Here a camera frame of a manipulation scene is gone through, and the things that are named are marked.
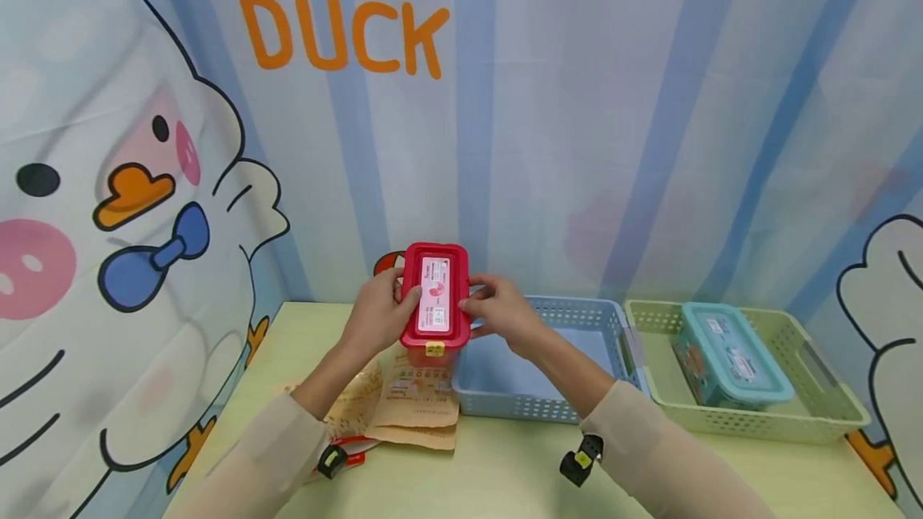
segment orange duck foot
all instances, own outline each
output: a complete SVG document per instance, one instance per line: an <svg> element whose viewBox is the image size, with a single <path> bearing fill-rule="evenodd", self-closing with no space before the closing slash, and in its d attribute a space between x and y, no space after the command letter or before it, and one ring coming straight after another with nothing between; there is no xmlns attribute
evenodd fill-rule
<svg viewBox="0 0 923 519"><path fill-rule="evenodd" d="M179 484L180 479L189 472L192 462L199 456L199 451L202 450L202 445L205 445L208 435L212 433L217 420L218 416L216 415L208 420L205 427L196 423L195 427L189 429L189 433L186 435L186 452L176 462L176 465L170 471L170 477L167 479L167 494L172 493L172 490L176 489L176 485Z"/></svg>
<svg viewBox="0 0 923 519"><path fill-rule="evenodd" d="M894 488L894 482L888 475L888 467L894 462L894 450L891 444L888 441L882 441L878 445L873 445L863 432L846 434L846 440L860 454L871 474L878 479L881 487L885 488L893 499L897 495L897 489Z"/></svg>
<svg viewBox="0 0 923 519"><path fill-rule="evenodd" d="M247 361L244 362L244 368L250 366L250 361L253 360L256 350L259 349L260 345L263 343L263 338L266 338L267 330L269 330L268 317L260 319L260 323L256 325L256 328L250 327L247 330L247 342L250 344L250 350L247 354Z"/></svg>

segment person's right hand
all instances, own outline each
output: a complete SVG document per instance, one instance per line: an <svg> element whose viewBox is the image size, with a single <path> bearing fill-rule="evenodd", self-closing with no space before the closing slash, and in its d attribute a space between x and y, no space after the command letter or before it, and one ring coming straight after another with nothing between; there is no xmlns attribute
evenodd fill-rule
<svg viewBox="0 0 923 519"><path fill-rule="evenodd" d="M540 335L551 330L535 314L516 283L494 275L473 275L468 281L482 288L459 306L473 318L484 319L484 325L474 329L471 338L496 333L505 339L512 352L525 360L534 360L534 346Z"/></svg>

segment food storage box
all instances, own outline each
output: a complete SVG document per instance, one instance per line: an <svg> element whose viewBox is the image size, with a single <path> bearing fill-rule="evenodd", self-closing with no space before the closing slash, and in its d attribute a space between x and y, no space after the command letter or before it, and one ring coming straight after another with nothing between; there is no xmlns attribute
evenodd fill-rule
<svg viewBox="0 0 923 519"><path fill-rule="evenodd" d="M468 296L468 252L459 245L414 243L405 252L403 296L419 284L420 304L401 335L414 367L444 367L468 343L471 320L459 308Z"/></svg>
<svg viewBox="0 0 923 519"><path fill-rule="evenodd" d="M685 303L676 359L699 404L764 410L795 389L743 313L730 305Z"/></svg>

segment pink cheek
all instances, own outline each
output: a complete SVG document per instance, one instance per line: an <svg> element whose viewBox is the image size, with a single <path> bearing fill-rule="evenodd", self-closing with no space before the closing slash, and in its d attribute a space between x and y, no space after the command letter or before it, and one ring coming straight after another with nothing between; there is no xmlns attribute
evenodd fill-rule
<svg viewBox="0 0 923 519"><path fill-rule="evenodd" d="M59 229L31 219L0 223L0 318L32 319L49 311L76 272L77 252Z"/></svg>
<svg viewBox="0 0 923 519"><path fill-rule="evenodd" d="M202 179L199 154L195 152L195 144L193 144L192 137L189 136L189 131L182 120L177 121L175 134L176 158L179 161L179 167L182 169L183 175L186 175L189 183L198 187Z"/></svg>
<svg viewBox="0 0 923 519"><path fill-rule="evenodd" d="M150 415L156 410L170 393L170 387L174 383L174 376L169 367L160 367L157 373L147 382L147 387L141 392L139 414L142 416Z"/></svg>

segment blue bow tie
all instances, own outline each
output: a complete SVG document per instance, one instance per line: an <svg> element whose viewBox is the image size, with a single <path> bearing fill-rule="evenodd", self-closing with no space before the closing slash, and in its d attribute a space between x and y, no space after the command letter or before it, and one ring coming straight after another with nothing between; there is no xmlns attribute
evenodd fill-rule
<svg viewBox="0 0 923 519"><path fill-rule="evenodd" d="M163 246L133 245L109 255L99 268L99 292L116 311L145 308L163 286L177 260L198 259L208 248L208 220L198 203L179 211L172 236Z"/></svg>

